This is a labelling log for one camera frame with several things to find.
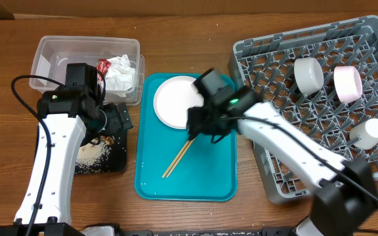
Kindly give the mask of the brown food scrap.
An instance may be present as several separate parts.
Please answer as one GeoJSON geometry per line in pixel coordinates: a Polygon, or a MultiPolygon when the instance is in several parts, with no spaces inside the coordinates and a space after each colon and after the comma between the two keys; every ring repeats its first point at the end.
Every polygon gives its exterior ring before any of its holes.
{"type": "Polygon", "coordinates": [[[94,138],[89,143],[92,145],[105,144],[106,146],[112,146],[115,144],[115,139],[113,136],[101,136],[99,138],[94,138]]]}

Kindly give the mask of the large pink plate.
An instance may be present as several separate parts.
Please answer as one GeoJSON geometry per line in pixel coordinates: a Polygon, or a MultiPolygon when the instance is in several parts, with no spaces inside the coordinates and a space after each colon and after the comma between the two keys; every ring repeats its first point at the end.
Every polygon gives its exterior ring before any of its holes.
{"type": "Polygon", "coordinates": [[[156,90],[154,111],[168,127],[186,129],[188,109],[202,107],[203,97],[193,85],[195,80],[187,75],[175,76],[167,79],[156,90]]]}

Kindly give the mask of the white napkin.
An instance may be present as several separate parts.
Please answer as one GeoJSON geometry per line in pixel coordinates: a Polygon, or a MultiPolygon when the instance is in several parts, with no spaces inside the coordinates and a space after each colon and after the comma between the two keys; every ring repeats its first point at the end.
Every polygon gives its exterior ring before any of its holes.
{"type": "Polygon", "coordinates": [[[107,59],[110,63],[105,74],[106,90],[120,97],[125,97],[134,89],[135,68],[131,67],[129,57],[116,56],[107,59]]]}

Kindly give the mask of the red snack wrapper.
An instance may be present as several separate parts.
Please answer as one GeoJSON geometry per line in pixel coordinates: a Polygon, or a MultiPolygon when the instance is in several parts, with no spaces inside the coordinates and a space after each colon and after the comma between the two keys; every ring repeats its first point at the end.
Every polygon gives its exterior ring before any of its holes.
{"type": "Polygon", "coordinates": [[[107,59],[99,59],[97,64],[96,64],[96,68],[99,72],[101,72],[103,75],[106,75],[109,67],[112,65],[111,62],[109,62],[107,59]]]}

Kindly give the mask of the grey bowl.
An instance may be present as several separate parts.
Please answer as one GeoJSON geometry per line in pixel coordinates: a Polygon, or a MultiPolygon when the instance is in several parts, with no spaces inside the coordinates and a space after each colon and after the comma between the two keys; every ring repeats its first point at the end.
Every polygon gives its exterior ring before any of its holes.
{"type": "Polygon", "coordinates": [[[322,67],[315,58],[298,58],[294,63],[294,76],[301,93],[311,95],[324,85],[322,67]]]}

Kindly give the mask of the small pink plate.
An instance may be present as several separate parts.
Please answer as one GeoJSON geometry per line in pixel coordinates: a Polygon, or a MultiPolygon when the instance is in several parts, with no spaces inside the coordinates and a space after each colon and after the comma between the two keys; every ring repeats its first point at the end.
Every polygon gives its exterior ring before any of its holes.
{"type": "Polygon", "coordinates": [[[333,82],[341,103],[349,104],[362,95],[362,79],[354,66],[335,67],[333,82]]]}

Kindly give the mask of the small white cup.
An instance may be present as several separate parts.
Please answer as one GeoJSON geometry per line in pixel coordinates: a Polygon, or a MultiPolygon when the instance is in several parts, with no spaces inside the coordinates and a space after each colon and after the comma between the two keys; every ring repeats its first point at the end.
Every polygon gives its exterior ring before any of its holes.
{"type": "Polygon", "coordinates": [[[354,146],[360,149],[371,149],[378,143],[378,119],[372,118],[355,126],[349,134],[351,140],[360,137],[354,146]]]}

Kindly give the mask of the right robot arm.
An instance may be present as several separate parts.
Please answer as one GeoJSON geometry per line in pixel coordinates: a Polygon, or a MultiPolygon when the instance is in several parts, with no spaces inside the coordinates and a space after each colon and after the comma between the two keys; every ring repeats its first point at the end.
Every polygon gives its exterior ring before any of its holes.
{"type": "Polygon", "coordinates": [[[188,110],[187,129],[226,136],[232,130],[267,149],[313,193],[312,210],[291,235],[352,235],[378,209],[378,191],[366,161],[347,161],[280,115],[252,88],[198,88],[201,107],[188,110]]]}

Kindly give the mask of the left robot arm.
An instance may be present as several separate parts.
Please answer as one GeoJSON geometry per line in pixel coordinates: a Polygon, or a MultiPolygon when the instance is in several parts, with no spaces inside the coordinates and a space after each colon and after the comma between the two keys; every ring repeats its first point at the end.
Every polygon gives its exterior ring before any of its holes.
{"type": "Polygon", "coordinates": [[[113,224],[79,231],[70,200],[79,149],[103,136],[122,137],[133,127],[126,104],[105,104],[99,85],[60,85],[43,93],[30,182],[14,223],[0,235],[115,235],[113,224]]]}

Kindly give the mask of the grey dishwasher rack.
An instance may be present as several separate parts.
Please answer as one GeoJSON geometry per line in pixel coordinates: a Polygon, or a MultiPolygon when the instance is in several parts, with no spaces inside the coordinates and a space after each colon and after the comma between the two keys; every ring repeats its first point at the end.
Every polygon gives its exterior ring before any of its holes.
{"type": "Polygon", "coordinates": [[[354,146],[350,130],[378,119],[378,17],[287,31],[234,44],[228,65],[237,87],[253,87],[298,129],[345,159],[365,159],[378,180],[378,143],[369,150],[354,146]],[[304,95],[295,83],[294,63],[313,57],[322,67],[324,86],[304,95]],[[363,83],[360,99],[339,101],[333,84],[338,66],[355,67],[363,83]]]}

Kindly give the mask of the black plastic tray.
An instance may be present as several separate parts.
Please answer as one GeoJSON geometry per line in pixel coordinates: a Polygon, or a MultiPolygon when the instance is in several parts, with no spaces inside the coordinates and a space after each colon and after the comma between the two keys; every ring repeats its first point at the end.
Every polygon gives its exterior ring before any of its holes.
{"type": "Polygon", "coordinates": [[[50,132],[47,175],[121,172],[127,161],[127,106],[94,102],[44,102],[38,114],[50,132]]]}

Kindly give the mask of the teal serving tray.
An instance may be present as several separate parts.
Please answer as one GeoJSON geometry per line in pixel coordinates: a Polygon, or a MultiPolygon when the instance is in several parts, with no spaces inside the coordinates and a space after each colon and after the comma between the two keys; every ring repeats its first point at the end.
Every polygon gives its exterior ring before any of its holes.
{"type": "Polygon", "coordinates": [[[164,172],[188,133],[168,127],[154,111],[154,94],[172,73],[153,73],[143,84],[136,151],[135,190],[145,199],[227,201],[237,191],[237,133],[217,144],[200,134],[169,177],[164,172]]]}

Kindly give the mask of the clear plastic bin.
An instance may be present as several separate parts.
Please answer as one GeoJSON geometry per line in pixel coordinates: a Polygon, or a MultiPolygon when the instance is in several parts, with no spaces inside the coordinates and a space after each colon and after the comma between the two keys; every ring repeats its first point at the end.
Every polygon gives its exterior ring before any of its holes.
{"type": "Polygon", "coordinates": [[[127,90],[107,91],[105,102],[136,106],[141,101],[144,83],[144,57],[140,53],[140,43],[136,39],[89,36],[44,36],[37,47],[32,75],[39,75],[65,83],[66,66],[86,63],[96,66],[100,59],[110,59],[126,54],[130,66],[135,69],[133,85],[127,90]]]}

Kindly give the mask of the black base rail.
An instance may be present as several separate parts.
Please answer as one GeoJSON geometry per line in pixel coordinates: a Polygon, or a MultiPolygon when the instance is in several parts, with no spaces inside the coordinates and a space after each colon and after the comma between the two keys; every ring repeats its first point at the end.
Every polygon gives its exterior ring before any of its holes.
{"type": "Polygon", "coordinates": [[[80,233],[115,236],[284,236],[296,235],[297,226],[262,227],[261,229],[201,230],[201,231],[152,231],[149,229],[124,231],[119,224],[89,225],[80,233]]]}

